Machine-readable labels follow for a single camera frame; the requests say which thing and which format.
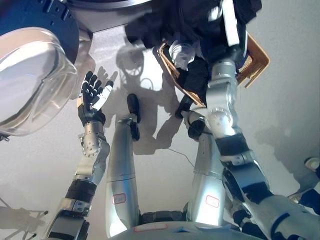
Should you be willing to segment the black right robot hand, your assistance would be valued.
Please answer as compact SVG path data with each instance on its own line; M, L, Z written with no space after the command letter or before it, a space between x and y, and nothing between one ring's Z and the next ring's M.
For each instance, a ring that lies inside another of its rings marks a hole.
M208 12L208 22L223 20L223 32L228 50L239 50L237 60L242 61L247 55L247 32L239 33L234 3L232 0L218 0L217 6Z

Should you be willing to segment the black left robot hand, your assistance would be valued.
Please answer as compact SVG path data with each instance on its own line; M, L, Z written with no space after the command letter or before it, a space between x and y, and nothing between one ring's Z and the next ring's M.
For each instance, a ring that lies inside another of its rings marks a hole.
M83 127L92 121L105 123L106 117L102 112L102 107L108 100L113 86L114 82L111 80L102 86L97 75L92 71L86 73L81 85L80 102L77 107L78 117Z

